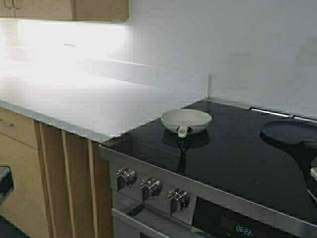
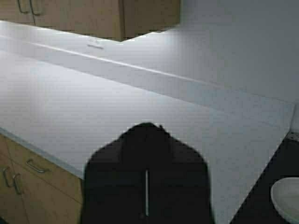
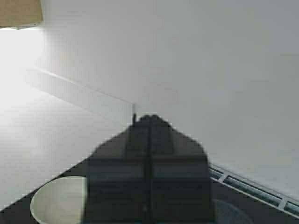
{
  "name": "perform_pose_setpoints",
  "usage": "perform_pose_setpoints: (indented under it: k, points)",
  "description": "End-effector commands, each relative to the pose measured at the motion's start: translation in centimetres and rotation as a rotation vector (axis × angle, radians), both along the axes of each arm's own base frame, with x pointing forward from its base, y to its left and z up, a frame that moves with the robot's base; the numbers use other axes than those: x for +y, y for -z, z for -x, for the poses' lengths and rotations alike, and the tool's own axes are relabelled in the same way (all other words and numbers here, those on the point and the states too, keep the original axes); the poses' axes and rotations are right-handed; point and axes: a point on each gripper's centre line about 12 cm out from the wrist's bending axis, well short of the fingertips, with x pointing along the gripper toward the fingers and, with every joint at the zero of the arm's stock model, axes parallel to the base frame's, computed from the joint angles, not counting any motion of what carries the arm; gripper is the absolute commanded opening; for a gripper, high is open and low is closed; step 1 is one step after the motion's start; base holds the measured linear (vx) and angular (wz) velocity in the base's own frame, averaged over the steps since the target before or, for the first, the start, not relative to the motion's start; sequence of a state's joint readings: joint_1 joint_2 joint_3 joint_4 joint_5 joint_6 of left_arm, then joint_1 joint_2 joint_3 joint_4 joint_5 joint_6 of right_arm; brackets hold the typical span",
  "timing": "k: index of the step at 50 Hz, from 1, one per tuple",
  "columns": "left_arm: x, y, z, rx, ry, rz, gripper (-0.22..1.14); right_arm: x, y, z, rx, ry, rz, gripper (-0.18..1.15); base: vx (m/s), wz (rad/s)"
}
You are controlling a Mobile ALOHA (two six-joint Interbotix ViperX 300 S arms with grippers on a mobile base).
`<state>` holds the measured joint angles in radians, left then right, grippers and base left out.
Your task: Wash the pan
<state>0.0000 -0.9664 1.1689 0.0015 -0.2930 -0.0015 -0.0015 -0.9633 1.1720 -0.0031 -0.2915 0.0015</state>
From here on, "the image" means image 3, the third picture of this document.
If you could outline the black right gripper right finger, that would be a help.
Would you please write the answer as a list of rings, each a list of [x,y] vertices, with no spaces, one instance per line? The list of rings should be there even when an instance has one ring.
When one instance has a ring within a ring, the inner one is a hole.
[[[156,223],[214,224],[209,161],[203,147],[151,116],[152,209]]]

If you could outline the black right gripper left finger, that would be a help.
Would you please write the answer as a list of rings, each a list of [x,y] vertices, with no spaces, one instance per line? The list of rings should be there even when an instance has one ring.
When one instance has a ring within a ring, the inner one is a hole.
[[[84,223],[150,223],[149,133],[145,115],[88,158]]]

